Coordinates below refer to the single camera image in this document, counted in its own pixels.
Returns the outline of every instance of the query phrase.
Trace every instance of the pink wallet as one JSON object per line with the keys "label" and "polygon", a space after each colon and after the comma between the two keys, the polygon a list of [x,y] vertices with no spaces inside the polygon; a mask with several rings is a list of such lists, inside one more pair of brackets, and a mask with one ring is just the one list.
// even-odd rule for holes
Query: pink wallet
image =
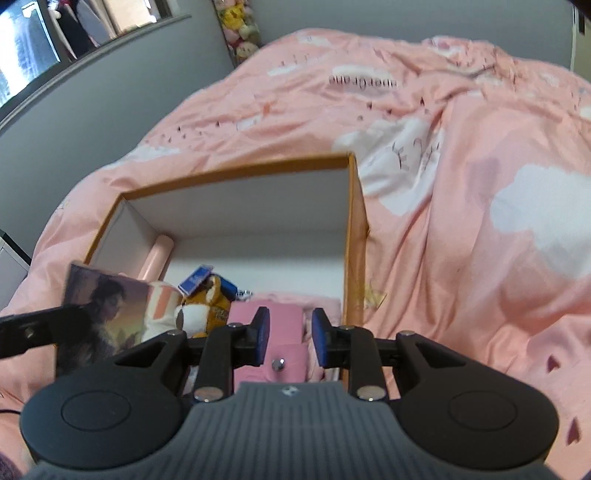
{"label": "pink wallet", "polygon": [[230,307],[228,323],[250,323],[259,307],[269,309],[271,323],[265,361],[260,367],[234,370],[234,391],[241,382],[306,381],[308,346],[303,343],[304,310],[298,305],[270,300],[235,301]]}

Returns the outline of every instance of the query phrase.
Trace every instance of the gray gripper base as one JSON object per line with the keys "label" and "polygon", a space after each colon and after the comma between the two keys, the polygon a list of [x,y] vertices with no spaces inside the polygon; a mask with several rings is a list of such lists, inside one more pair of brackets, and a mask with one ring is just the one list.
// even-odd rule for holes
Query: gray gripper base
{"label": "gray gripper base", "polygon": [[137,463],[81,472],[41,462],[25,478],[558,480],[542,462],[499,473],[444,463],[411,442],[386,404],[357,400],[339,382],[243,384],[193,407],[176,436]]}

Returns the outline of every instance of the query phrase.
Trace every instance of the pink duvet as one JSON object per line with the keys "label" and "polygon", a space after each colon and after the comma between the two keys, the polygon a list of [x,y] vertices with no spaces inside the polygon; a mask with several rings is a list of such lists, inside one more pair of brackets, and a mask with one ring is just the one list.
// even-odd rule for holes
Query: pink duvet
{"label": "pink duvet", "polygon": [[[580,478],[591,468],[589,118],[590,84],[488,43],[293,34],[80,182],[3,314],[60,303],[69,262],[119,192],[352,150],[371,226],[366,326],[416,330],[544,391],[561,421],[548,464]],[[19,410],[52,381],[53,355],[2,361],[0,407]],[[0,415],[0,445],[25,469],[17,422]]]}

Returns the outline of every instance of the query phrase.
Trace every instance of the picture of person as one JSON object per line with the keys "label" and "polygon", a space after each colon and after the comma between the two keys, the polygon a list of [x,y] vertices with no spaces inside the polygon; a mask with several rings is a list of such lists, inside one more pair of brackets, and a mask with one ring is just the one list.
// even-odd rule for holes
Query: picture of person
{"label": "picture of person", "polygon": [[136,345],[144,327],[148,285],[73,264],[64,304],[82,305],[92,327],[75,345],[60,345],[56,376],[108,358]]}

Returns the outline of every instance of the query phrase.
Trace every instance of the cardboard box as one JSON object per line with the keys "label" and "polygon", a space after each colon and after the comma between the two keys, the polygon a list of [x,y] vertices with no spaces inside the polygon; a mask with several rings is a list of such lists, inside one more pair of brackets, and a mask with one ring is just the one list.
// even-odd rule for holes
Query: cardboard box
{"label": "cardboard box", "polygon": [[200,264],[238,288],[339,298],[361,325],[368,224],[349,154],[228,167],[121,194],[85,263],[137,277],[156,237],[174,239],[161,279]]}

